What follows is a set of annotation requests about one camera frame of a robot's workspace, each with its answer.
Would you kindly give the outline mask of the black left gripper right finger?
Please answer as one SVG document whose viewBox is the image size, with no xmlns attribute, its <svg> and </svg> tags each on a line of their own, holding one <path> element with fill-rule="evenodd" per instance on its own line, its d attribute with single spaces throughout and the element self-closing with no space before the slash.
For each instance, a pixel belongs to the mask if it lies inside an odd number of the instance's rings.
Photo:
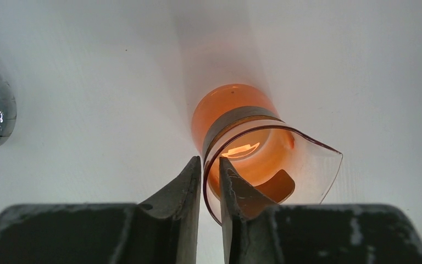
<svg viewBox="0 0 422 264">
<path fill-rule="evenodd" d="M 386 204 L 279 205 L 220 159 L 226 263 L 422 263 L 409 218 Z"/>
</svg>

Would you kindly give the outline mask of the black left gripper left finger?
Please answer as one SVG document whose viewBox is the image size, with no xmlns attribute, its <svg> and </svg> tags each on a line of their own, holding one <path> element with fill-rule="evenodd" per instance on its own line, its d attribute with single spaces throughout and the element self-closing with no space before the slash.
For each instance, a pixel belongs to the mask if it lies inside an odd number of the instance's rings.
<svg viewBox="0 0 422 264">
<path fill-rule="evenodd" d="M 141 203 L 21 204 L 0 213 L 0 263 L 195 263 L 201 160 Z"/>
</svg>

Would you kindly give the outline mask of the orange glass carafe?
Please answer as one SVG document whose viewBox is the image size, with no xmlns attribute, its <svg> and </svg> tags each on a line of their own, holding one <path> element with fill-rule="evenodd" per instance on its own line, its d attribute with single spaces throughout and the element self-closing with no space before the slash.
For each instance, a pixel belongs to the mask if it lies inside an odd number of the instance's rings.
<svg viewBox="0 0 422 264">
<path fill-rule="evenodd" d="M 319 204 L 342 163 L 340 151 L 284 122 L 271 99 L 244 84 L 218 87 L 197 105 L 193 140 L 203 157 L 203 195 L 221 222 L 221 158 L 277 204 Z"/>
</svg>

